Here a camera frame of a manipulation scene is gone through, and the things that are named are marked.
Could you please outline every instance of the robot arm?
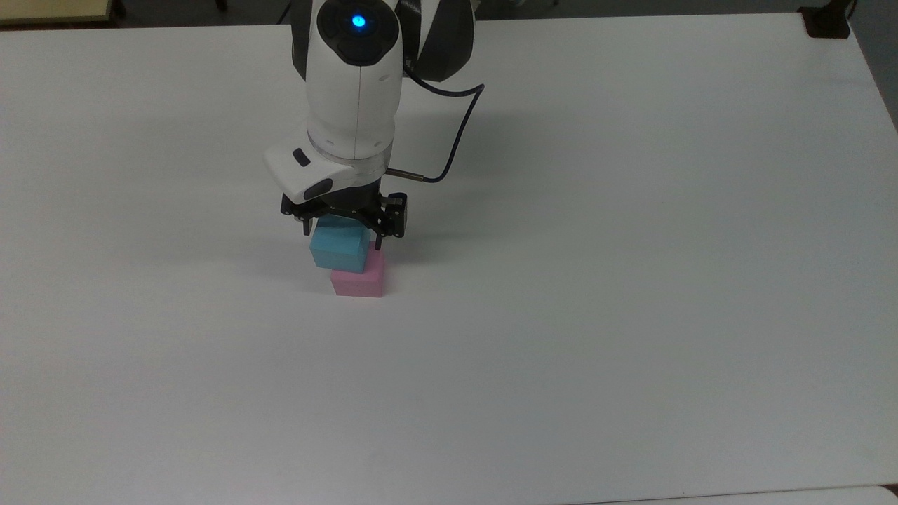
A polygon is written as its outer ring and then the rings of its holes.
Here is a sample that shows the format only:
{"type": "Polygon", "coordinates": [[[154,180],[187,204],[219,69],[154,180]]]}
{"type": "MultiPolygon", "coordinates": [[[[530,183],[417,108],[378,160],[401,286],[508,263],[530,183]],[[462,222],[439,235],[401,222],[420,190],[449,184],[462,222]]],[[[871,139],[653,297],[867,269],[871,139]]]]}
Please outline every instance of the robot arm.
{"type": "Polygon", "coordinates": [[[443,80],[471,55],[470,0],[304,0],[292,16],[293,60],[309,114],[270,148],[267,165],[284,192],[281,211],[304,223],[352,217],[403,236],[405,200],[384,198],[403,68],[443,80]]]}

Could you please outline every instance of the stacked blocks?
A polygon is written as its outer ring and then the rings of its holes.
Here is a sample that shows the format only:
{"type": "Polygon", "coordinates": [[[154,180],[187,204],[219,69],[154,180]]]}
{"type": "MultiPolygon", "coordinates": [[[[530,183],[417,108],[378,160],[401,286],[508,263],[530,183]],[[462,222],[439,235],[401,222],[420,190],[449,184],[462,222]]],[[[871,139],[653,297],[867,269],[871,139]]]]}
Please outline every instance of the stacked blocks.
{"type": "Polygon", "coordinates": [[[333,270],[330,282],[343,297],[383,296],[383,253],[369,242],[370,232],[355,219],[322,216],[309,249],[315,265],[333,270]]]}
{"type": "Polygon", "coordinates": [[[320,268],[362,273],[369,236],[368,228],[355,219],[328,214],[318,218],[309,249],[320,268]]]}
{"type": "Polygon", "coordinates": [[[383,296],[383,252],[374,248],[374,242],[368,245],[368,257],[365,260],[365,271],[352,273],[343,270],[330,272],[330,283],[334,292],[341,297],[383,296]]]}

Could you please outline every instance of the white table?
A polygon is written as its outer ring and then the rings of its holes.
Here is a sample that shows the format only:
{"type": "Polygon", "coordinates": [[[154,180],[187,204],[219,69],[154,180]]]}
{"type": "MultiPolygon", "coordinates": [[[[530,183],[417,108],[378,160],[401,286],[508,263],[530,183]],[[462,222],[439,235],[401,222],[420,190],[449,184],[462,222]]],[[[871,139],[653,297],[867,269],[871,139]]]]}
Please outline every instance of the white table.
{"type": "MultiPolygon", "coordinates": [[[[898,136],[797,14],[484,22],[456,166],[334,297],[287,27],[0,33],[4,504],[898,482],[898,136]]],[[[408,83],[392,164],[465,106],[408,83]]]]}

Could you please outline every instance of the black cable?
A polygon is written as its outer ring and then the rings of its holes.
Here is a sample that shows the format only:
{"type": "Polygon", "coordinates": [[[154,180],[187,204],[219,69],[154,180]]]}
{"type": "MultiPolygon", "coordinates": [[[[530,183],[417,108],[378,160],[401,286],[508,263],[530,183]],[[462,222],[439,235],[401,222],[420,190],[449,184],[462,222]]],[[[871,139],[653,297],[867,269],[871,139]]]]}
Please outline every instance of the black cable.
{"type": "Polygon", "coordinates": [[[286,3],[286,7],[284,7],[284,12],[281,14],[281,17],[277,19],[277,24],[284,22],[284,18],[286,18],[286,14],[290,12],[290,4],[293,3],[293,0],[290,0],[286,3]]]}
{"type": "Polygon", "coordinates": [[[471,99],[471,103],[468,105],[468,110],[464,113],[464,119],[462,119],[462,124],[459,125],[459,127],[458,127],[458,133],[455,134],[455,141],[452,144],[452,150],[449,151],[449,159],[446,160],[446,166],[443,169],[443,173],[440,173],[439,176],[433,177],[433,178],[421,176],[422,182],[430,182],[430,183],[440,182],[449,173],[449,168],[452,167],[452,161],[455,158],[455,151],[458,149],[458,143],[462,140],[462,133],[464,133],[464,127],[468,124],[468,118],[471,117],[471,112],[474,110],[474,105],[477,104],[477,99],[480,98],[480,94],[483,93],[483,90],[484,90],[484,88],[486,88],[486,86],[484,84],[478,84],[478,85],[472,87],[470,90],[465,90],[465,91],[441,90],[439,88],[435,88],[434,86],[432,86],[428,83],[425,83],[420,77],[418,77],[414,72],[412,72],[411,68],[409,68],[408,66],[403,65],[402,69],[405,70],[405,74],[408,75],[412,81],[415,81],[415,83],[417,85],[430,91],[431,93],[435,93],[440,96],[448,96],[448,97],[452,97],[452,98],[460,98],[463,96],[474,95],[474,98],[471,99]]]}

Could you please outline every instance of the blue block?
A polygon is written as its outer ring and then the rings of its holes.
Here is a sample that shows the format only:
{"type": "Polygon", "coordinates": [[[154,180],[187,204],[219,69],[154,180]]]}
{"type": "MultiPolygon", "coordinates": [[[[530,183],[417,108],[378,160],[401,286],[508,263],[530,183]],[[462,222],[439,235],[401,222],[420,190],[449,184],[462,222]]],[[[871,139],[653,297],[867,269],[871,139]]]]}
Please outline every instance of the blue block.
{"type": "Polygon", "coordinates": [[[309,244],[315,265],[323,269],[362,273],[370,235],[368,228],[355,219],[330,214],[319,217],[309,244]]]}

